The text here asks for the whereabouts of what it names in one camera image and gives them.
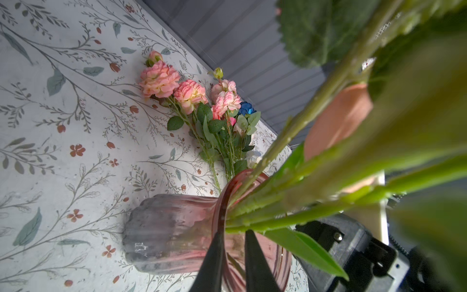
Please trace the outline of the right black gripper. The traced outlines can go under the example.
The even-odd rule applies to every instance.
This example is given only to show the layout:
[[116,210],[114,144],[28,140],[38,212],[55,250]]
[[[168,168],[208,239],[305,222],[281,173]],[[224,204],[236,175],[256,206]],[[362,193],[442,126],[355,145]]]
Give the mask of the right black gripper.
[[311,292],[462,292],[467,289],[467,259],[436,259],[420,246],[406,251],[393,237],[385,244],[344,214],[296,226],[315,240],[349,279],[299,262]]

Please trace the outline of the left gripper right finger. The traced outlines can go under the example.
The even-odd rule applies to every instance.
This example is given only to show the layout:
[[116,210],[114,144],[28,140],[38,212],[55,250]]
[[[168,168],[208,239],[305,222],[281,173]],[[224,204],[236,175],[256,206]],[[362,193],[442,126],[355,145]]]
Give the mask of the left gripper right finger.
[[246,291],[279,292],[255,233],[248,230],[245,235]]

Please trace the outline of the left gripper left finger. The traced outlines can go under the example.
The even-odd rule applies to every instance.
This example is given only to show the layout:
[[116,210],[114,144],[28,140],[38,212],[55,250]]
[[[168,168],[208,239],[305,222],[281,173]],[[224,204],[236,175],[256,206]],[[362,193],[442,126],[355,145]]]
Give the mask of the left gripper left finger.
[[224,257],[224,234],[216,232],[189,292],[220,292]]

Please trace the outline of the pink glass vase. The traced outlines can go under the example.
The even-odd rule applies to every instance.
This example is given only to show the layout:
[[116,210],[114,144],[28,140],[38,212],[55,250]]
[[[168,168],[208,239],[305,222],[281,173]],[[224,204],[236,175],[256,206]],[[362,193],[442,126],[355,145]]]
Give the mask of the pink glass vase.
[[[216,197],[159,194],[145,199],[131,211],[124,227],[126,261],[137,271],[153,275],[198,272],[217,231],[226,226],[227,205],[238,203],[268,176],[259,175],[240,199],[232,199],[252,169],[237,174]],[[292,254],[265,236],[255,233],[280,292],[286,290]],[[246,292],[245,234],[224,235],[221,288]]]

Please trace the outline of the white rose stem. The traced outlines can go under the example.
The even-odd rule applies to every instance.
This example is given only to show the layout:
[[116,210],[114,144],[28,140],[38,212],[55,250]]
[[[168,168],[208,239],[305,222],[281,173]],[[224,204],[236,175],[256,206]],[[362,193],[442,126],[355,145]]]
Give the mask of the white rose stem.
[[[320,270],[336,260],[293,225],[418,189],[467,169],[465,1],[279,1],[285,48],[299,65],[337,67],[239,189],[226,231],[263,234]],[[300,130],[300,153],[246,194]]]

